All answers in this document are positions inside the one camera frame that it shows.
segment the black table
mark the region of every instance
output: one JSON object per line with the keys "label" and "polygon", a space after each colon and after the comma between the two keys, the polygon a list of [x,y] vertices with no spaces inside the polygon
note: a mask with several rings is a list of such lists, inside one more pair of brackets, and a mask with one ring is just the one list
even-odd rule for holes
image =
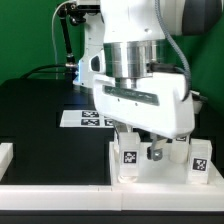
{"label": "black table", "polygon": [[[64,80],[8,80],[0,86],[0,143],[14,158],[0,185],[110,185],[113,128],[60,128],[63,110],[94,110],[91,95]],[[208,105],[193,137],[210,139],[222,172],[224,119]],[[143,141],[149,134],[140,131]],[[0,211],[0,223],[224,223],[223,213]]]}

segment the white block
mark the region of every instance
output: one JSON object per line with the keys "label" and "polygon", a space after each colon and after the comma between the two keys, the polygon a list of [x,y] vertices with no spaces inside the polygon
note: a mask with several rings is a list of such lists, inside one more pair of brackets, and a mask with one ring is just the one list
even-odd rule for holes
{"label": "white block", "polygon": [[119,154],[121,177],[138,176],[140,137],[138,133],[119,134]]}
{"label": "white block", "polygon": [[12,143],[2,143],[0,145],[0,181],[5,174],[10,162],[13,158]]}
{"label": "white block", "polygon": [[208,140],[191,139],[187,183],[207,184],[212,145]]}
{"label": "white block", "polygon": [[188,159],[189,136],[173,139],[170,150],[170,161],[186,163]]}

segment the cable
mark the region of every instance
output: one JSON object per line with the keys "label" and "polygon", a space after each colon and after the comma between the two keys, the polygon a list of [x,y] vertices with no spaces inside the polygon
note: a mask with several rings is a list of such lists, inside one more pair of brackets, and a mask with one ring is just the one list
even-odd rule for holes
{"label": "cable", "polygon": [[[41,73],[43,73],[43,74],[55,74],[55,71],[35,71],[35,72],[32,72],[32,74],[41,74]],[[62,73],[62,74],[64,74],[64,73],[67,73],[67,74],[72,74],[72,72],[65,72],[65,71],[62,71],[62,72],[58,72],[58,73]]]}
{"label": "cable", "polygon": [[63,2],[61,3],[57,8],[56,10],[54,11],[54,14],[52,16],[52,22],[51,22],[51,35],[52,35],[52,43],[53,43],[53,49],[54,49],[54,60],[55,60],[55,64],[58,64],[58,52],[57,52],[57,45],[56,45],[56,41],[55,41],[55,18],[56,18],[56,15],[59,11],[59,9],[68,4],[68,3],[72,3],[72,2],[76,2],[75,0],[70,0],[70,1],[66,1],[66,2]]}
{"label": "cable", "polygon": [[25,73],[24,75],[22,75],[20,77],[20,79],[27,79],[30,75],[32,75],[33,73],[36,73],[36,72],[40,72],[40,70],[43,70],[43,69],[47,69],[47,68],[66,68],[65,65],[63,64],[56,64],[56,65],[44,65],[44,66],[40,66],[40,67],[37,67],[27,73]]}
{"label": "cable", "polygon": [[155,11],[156,11],[156,16],[158,19],[158,22],[160,24],[160,27],[166,37],[166,39],[168,40],[168,42],[170,43],[170,45],[173,47],[174,51],[178,54],[181,62],[183,63],[184,66],[184,76],[186,79],[186,83],[187,83],[187,91],[186,94],[184,96],[184,99],[182,101],[185,101],[189,94],[190,94],[190,90],[191,90],[191,71],[190,71],[190,66],[188,64],[188,61],[185,57],[185,55],[183,54],[183,52],[181,51],[181,49],[179,48],[179,46],[176,44],[176,42],[174,41],[174,39],[171,37],[164,21],[161,15],[161,9],[160,9],[160,0],[155,0]]}

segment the silver metal part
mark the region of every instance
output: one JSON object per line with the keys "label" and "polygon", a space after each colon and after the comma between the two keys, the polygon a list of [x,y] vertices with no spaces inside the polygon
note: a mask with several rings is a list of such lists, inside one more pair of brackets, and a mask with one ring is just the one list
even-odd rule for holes
{"label": "silver metal part", "polygon": [[77,68],[78,69],[78,65],[77,64],[74,64],[74,63],[66,63],[65,66],[67,68]]}
{"label": "silver metal part", "polygon": [[136,79],[116,79],[115,86],[124,89],[136,89]]}
{"label": "silver metal part", "polygon": [[132,126],[130,126],[128,124],[121,123],[119,121],[114,121],[114,128],[117,133],[117,136],[119,136],[119,134],[121,132],[132,132],[133,131]]}
{"label": "silver metal part", "polygon": [[150,147],[150,157],[154,161],[161,160],[163,158],[163,146],[167,142],[167,139],[152,133],[151,138],[153,141]]}
{"label": "silver metal part", "polygon": [[76,9],[76,4],[72,4],[72,5],[71,5],[71,9],[72,9],[72,10],[75,10],[75,9]]}
{"label": "silver metal part", "polygon": [[105,43],[106,75],[132,82],[149,76],[147,65],[158,61],[158,46],[156,41]]}

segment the green backdrop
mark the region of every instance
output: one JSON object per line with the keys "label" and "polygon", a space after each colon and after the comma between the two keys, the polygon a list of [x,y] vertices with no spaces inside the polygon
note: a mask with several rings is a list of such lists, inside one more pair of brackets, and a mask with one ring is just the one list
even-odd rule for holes
{"label": "green backdrop", "polygon": [[[0,1],[0,83],[17,78],[32,68],[54,63],[51,19],[57,0]],[[83,54],[83,27],[71,27],[76,58]],[[192,69],[192,86],[209,98],[209,104],[224,115],[224,17],[206,35],[178,37]],[[59,21],[56,20],[59,62],[65,49]],[[168,61],[179,64],[167,45]]]}

